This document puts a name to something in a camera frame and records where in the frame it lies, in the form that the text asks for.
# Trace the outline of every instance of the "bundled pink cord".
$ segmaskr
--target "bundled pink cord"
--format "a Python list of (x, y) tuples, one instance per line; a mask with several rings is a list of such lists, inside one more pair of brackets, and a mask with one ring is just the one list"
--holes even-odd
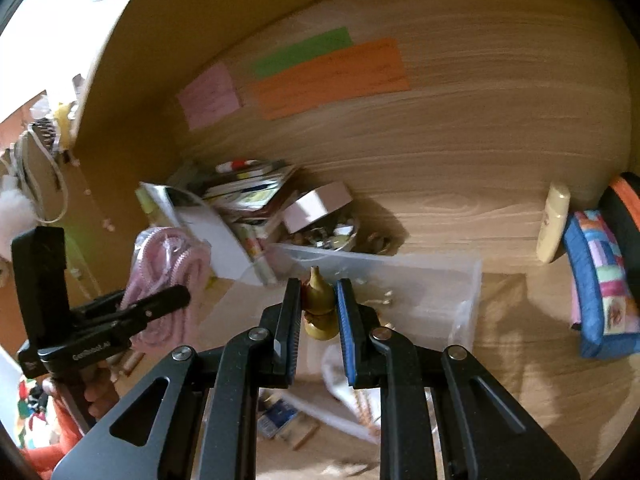
[(154, 227), (136, 239), (136, 252), (121, 308), (172, 285), (185, 285), (191, 294), (186, 308), (149, 323), (131, 338), (141, 352), (168, 352), (190, 343), (197, 309), (211, 275), (210, 249), (182, 229)]

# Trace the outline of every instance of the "hand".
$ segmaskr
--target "hand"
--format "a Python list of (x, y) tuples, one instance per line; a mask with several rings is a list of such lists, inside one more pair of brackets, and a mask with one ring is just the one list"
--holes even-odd
[[(42, 386), (50, 396), (55, 399), (60, 397), (56, 390), (55, 381), (45, 379)], [(107, 368), (98, 368), (94, 376), (86, 381), (84, 398), (90, 403), (89, 414), (97, 420), (103, 418), (120, 400), (113, 383), (111, 383), (111, 374)]]

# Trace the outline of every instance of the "orange sleeve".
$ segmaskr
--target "orange sleeve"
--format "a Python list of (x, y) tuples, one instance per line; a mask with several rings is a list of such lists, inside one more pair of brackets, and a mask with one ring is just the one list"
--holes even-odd
[(27, 459), (27, 462), (33, 466), (43, 480), (49, 480), (51, 478), (53, 469), (58, 465), (58, 462), (60, 462), (82, 438), (78, 427), (62, 402), (54, 399), (54, 403), (54, 409), (58, 415), (58, 423), (60, 424), (60, 430), (62, 432), (60, 441), (52, 446), (20, 450)]

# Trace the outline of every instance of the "green sticky note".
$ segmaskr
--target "green sticky note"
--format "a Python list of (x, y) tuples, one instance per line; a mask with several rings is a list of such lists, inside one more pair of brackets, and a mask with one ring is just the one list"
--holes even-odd
[(270, 56), (259, 59), (253, 65), (254, 75), (258, 79), (264, 79), (297, 64), (348, 46), (353, 46), (353, 41), (347, 28), (335, 28), (281, 48)]

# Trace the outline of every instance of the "screw head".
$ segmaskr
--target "screw head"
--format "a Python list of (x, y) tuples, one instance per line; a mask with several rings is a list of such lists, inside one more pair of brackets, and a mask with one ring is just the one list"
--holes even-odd
[(252, 341), (262, 341), (269, 337), (269, 331), (261, 326), (256, 326), (249, 330), (249, 339)]
[(378, 341), (386, 341), (388, 339), (391, 339), (393, 331), (386, 326), (379, 326), (378, 328), (374, 328), (371, 331), (371, 335), (373, 336), (373, 339), (377, 339)]
[(455, 359), (456, 361), (463, 361), (464, 359), (466, 359), (468, 352), (464, 347), (460, 345), (453, 345), (447, 349), (447, 354), (449, 354), (449, 357)]
[(171, 352), (171, 357), (174, 358), (175, 361), (186, 361), (193, 354), (193, 350), (188, 346), (178, 346), (175, 348), (173, 352)]

